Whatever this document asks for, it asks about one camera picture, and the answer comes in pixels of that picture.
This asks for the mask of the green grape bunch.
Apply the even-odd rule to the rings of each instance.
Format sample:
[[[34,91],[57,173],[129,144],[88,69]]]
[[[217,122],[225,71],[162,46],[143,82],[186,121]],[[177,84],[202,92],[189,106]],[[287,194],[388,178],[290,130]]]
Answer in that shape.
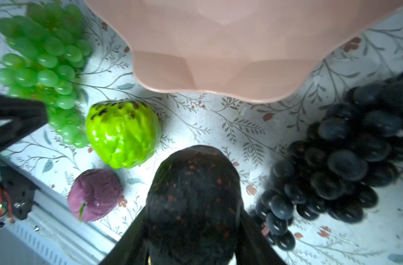
[[[0,58],[0,84],[11,97],[43,102],[49,126],[77,149],[89,144],[72,83],[92,53],[82,38],[83,22],[77,5],[59,1],[28,3],[24,15],[0,18],[0,33],[12,49]]]

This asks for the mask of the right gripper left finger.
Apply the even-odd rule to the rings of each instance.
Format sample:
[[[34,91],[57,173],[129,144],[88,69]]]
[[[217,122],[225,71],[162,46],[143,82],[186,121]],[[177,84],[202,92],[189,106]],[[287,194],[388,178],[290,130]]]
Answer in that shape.
[[[144,206],[100,265],[148,265],[148,227],[147,206]]]

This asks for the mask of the dark brown avocado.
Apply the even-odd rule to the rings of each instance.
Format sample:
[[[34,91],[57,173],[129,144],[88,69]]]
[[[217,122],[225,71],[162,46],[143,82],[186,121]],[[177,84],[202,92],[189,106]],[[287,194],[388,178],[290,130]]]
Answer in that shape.
[[[146,199],[154,265],[226,265],[237,248],[240,177],[217,148],[195,145],[158,167]]]

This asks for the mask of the dark purple grape bunch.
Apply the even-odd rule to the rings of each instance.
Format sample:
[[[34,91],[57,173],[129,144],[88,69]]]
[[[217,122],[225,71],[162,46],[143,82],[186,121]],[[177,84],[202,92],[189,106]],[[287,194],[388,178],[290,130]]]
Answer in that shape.
[[[403,162],[403,72],[347,90],[340,103],[312,123],[275,163],[271,188],[251,212],[267,228],[266,240],[284,251],[295,247],[294,215],[322,214],[347,224],[378,204],[377,188],[395,182]]]

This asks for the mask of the purple round fruit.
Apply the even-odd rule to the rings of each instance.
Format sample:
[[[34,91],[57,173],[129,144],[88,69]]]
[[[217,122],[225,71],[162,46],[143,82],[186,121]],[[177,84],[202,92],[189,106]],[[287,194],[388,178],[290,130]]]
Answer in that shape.
[[[120,202],[123,187],[115,172],[91,169],[73,182],[67,202],[72,215],[83,222],[94,222],[108,215]]]

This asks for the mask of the bright green custard apple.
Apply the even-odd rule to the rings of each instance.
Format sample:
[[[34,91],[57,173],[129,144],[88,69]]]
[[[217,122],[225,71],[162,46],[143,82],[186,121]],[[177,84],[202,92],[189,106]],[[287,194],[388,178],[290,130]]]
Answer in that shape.
[[[101,160],[114,169],[133,168],[149,160],[162,135],[158,115],[138,100],[105,100],[89,109],[85,129]]]

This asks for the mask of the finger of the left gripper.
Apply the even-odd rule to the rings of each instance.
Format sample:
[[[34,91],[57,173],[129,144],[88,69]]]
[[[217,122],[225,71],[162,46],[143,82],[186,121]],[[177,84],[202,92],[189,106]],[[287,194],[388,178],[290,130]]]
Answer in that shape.
[[[0,95],[0,152],[48,123],[46,106],[38,100]]]

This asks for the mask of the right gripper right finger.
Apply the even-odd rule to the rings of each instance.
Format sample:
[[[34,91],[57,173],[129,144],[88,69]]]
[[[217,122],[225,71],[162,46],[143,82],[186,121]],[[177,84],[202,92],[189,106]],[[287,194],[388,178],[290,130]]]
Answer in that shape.
[[[285,265],[244,209],[240,215],[235,256],[237,265]]]

